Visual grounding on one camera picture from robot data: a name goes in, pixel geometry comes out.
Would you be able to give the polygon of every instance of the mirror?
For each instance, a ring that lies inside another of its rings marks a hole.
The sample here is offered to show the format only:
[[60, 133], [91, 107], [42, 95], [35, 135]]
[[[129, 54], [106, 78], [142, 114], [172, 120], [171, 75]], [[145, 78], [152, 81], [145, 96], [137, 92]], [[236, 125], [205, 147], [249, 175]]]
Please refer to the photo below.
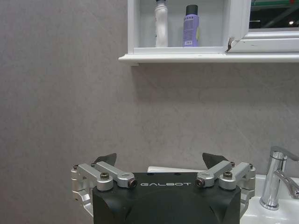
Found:
[[299, 30], [299, 0], [252, 0], [250, 29]]

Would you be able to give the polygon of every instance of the black cap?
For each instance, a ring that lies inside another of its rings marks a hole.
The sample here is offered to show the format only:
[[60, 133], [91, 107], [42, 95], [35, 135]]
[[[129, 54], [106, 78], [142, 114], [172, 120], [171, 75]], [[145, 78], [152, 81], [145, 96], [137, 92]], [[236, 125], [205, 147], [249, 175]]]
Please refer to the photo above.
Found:
[[197, 5], [188, 5], [186, 8], [186, 15], [197, 15], [198, 6]]

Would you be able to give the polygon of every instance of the shelf edge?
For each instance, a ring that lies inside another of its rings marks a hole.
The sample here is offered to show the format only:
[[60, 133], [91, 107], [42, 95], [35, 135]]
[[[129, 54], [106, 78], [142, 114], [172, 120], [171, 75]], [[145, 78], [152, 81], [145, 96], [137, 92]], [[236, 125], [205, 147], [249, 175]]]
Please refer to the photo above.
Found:
[[122, 63], [298, 63], [299, 53], [125, 54]]

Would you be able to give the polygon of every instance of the cabinet door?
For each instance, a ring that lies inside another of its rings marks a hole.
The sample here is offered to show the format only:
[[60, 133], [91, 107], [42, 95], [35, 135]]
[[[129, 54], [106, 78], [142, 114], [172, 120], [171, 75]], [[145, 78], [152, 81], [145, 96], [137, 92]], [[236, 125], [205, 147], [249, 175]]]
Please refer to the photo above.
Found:
[[299, 0], [233, 1], [228, 53], [299, 52]]

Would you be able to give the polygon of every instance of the white cabinet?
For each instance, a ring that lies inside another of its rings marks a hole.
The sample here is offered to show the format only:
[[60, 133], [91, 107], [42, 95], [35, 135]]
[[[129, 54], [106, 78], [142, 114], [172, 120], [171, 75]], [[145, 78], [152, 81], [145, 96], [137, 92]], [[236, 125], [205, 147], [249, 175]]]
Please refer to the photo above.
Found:
[[[183, 48], [183, 19], [190, 4], [199, 6], [200, 47]], [[252, 0], [168, 0], [167, 48], [155, 48], [155, 5], [155, 0], [128, 0], [128, 53], [120, 61], [299, 62], [299, 29], [249, 29]]]

